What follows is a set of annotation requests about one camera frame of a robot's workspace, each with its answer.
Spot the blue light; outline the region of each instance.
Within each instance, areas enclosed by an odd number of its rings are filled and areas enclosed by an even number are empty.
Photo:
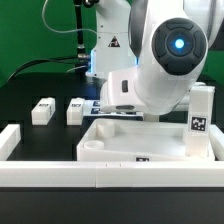
[[[183,39],[177,39],[175,41],[175,47],[178,49],[182,49],[184,47],[184,40]]]

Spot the green wall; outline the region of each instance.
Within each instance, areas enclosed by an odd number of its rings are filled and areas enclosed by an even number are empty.
[[[76,54],[76,34],[56,34],[42,23],[41,11],[45,0],[0,1],[0,86],[21,64],[48,57]],[[48,23],[60,30],[75,27],[73,0],[50,0],[47,8]],[[96,28],[94,8],[83,7],[83,24]],[[96,37],[85,32],[85,45],[90,51]],[[224,52],[210,52],[203,73],[224,84]],[[26,71],[60,72],[68,65],[45,64]]]

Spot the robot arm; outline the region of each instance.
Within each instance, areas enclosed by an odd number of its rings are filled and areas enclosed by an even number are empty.
[[[139,63],[109,74],[101,91],[101,110],[166,114],[200,75],[223,20],[224,1],[137,1],[133,6],[141,7],[145,16],[139,16],[139,8],[132,9],[129,35]],[[136,18],[144,26],[135,29]]]

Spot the white block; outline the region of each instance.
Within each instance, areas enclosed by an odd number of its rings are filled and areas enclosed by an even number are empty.
[[[55,112],[55,99],[42,98],[36,107],[32,110],[33,125],[47,125]]]
[[[83,105],[85,100],[82,98],[72,99],[67,109],[67,125],[81,125],[83,119]]]
[[[20,126],[18,124],[8,125],[0,133],[0,160],[5,161],[10,156],[21,139]]]
[[[190,93],[186,156],[208,156],[214,87],[194,86]]]

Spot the black surface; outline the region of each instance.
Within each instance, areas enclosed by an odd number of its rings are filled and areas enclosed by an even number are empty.
[[[224,90],[216,86],[213,123],[224,127]],[[66,125],[72,97],[99,99],[101,84],[79,76],[30,73],[0,89],[0,119],[20,123],[23,141],[10,160],[75,160],[75,147],[89,124]],[[46,127],[31,125],[31,110],[42,97],[56,98],[56,114]],[[161,116],[184,122],[186,113]],[[0,188],[2,224],[223,224],[224,188]]]

